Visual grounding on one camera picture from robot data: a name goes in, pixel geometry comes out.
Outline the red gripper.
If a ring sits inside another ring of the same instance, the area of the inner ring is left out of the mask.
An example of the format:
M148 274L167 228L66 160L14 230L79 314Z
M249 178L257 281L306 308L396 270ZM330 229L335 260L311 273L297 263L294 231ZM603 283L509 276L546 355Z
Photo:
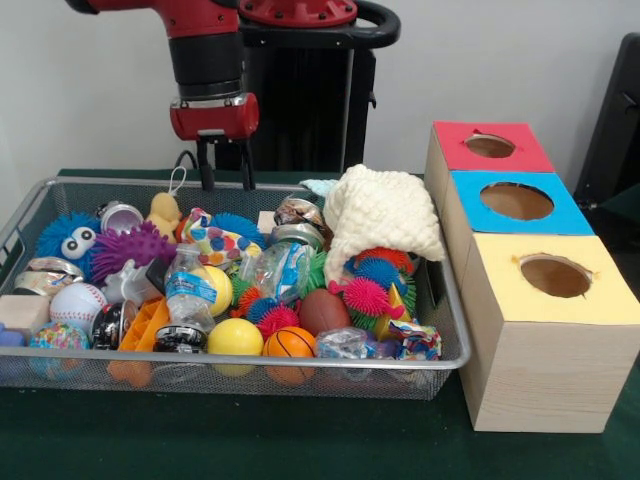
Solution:
M187 101L176 99L171 103L170 120L175 134L184 141L196 141L196 160L202 189L212 192L215 186L214 170L208 160L209 142L205 137L222 135L238 142L241 173L245 191L256 188L250 138L259 124L259 104L254 93L213 100Z

